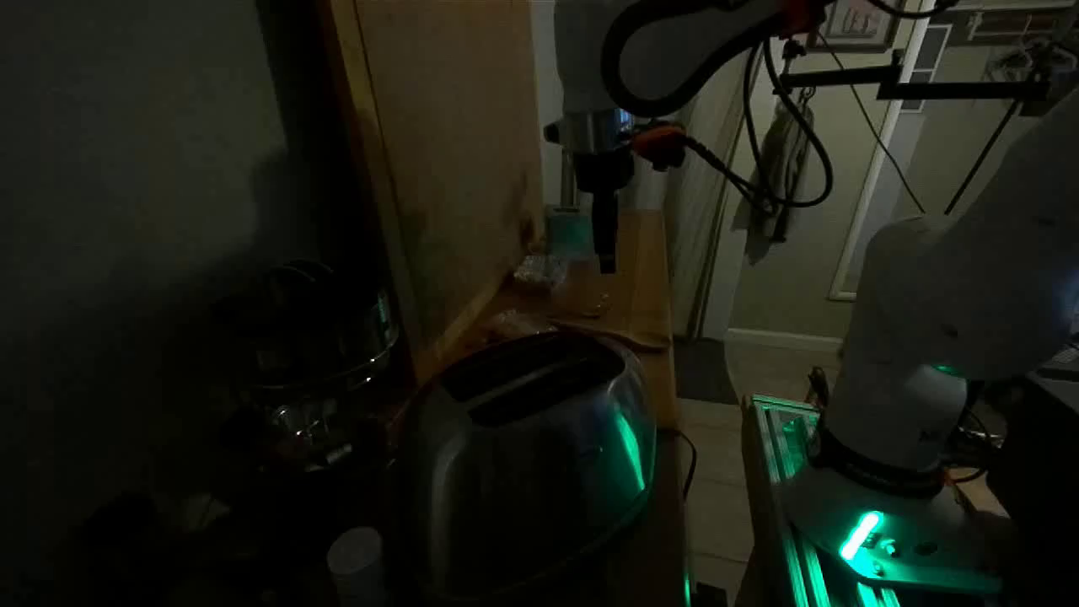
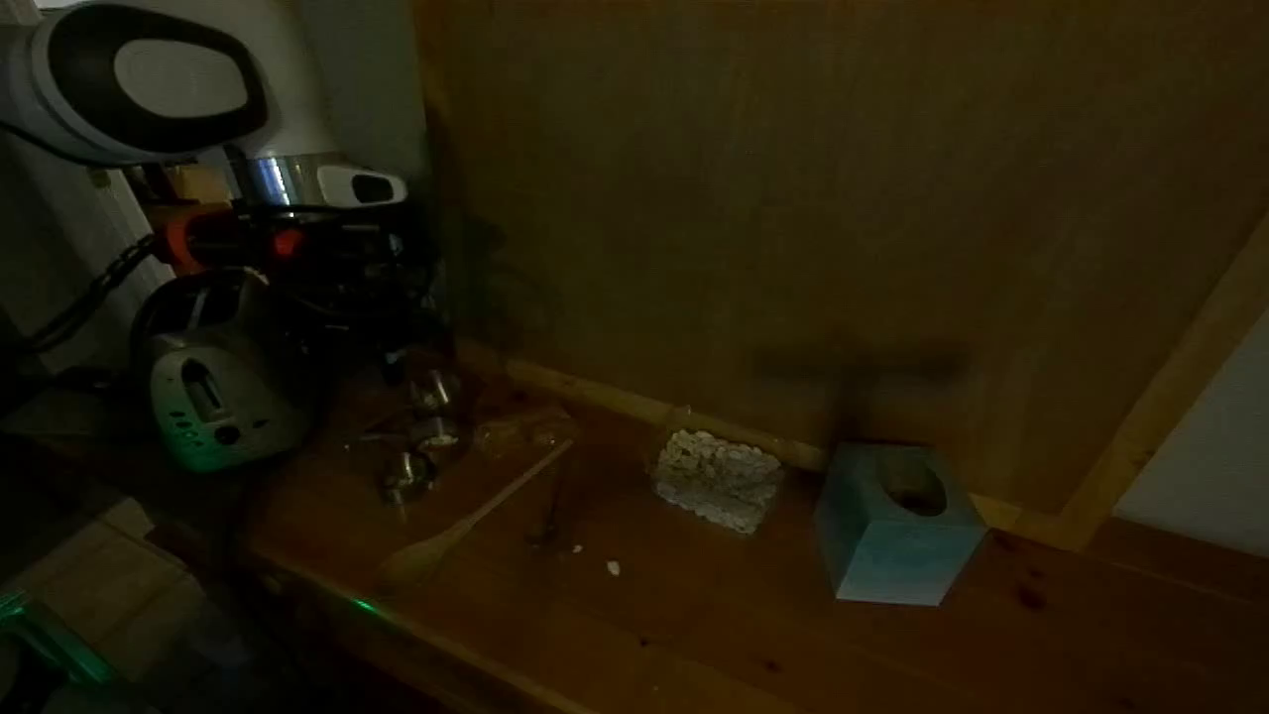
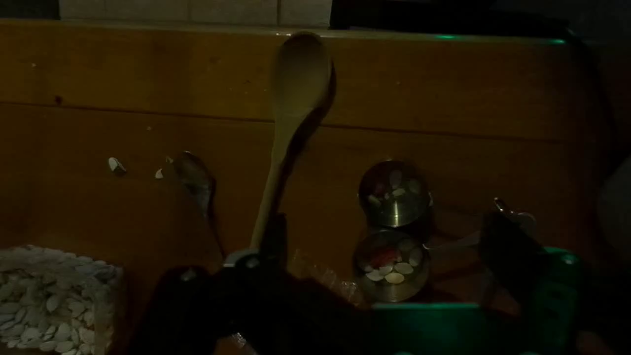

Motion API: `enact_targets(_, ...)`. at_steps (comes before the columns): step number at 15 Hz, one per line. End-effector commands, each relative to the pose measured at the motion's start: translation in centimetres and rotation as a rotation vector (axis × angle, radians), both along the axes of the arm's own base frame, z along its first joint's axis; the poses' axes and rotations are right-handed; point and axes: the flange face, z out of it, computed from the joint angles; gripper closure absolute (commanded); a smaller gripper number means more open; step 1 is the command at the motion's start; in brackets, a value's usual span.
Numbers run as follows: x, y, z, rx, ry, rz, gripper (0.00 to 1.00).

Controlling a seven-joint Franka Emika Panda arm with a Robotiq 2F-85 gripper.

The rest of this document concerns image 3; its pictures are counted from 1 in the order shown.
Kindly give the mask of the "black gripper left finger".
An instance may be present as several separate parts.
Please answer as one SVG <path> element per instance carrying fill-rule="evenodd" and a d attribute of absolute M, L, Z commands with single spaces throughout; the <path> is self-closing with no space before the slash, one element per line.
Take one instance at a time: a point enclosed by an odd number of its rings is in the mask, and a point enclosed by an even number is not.
<path fill-rule="evenodd" d="M 241 334 L 257 355 L 290 355 L 280 307 L 253 281 L 276 273 L 272 257 L 233 257 L 217 275 L 201 267 L 168 271 L 128 342 L 128 355 L 213 355 L 223 338 Z"/>

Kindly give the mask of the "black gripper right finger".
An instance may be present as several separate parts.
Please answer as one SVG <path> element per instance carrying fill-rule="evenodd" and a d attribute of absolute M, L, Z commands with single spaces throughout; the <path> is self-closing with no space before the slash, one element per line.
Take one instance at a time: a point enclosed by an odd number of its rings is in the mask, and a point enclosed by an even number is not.
<path fill-rule="evenodd" d="M 535 220 L 495 198 L 483 218 L 479 257 L 497 283 L 527 314 L 537 305 L 537 289 L 548 267 L 546 249 L 533 234 Z"/>

